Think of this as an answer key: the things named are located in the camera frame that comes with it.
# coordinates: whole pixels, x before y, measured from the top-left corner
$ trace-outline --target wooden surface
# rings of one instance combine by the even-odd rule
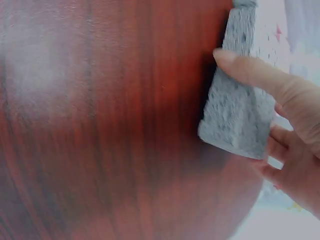
[[[261,181],[197,137],[229,0],[0,0],[1,240],[225,240]]]

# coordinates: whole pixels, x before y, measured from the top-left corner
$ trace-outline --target curved wooden surface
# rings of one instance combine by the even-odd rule
[[[0,0],[0,239],[234,232],[261,181],[197,137],[231,5]]]

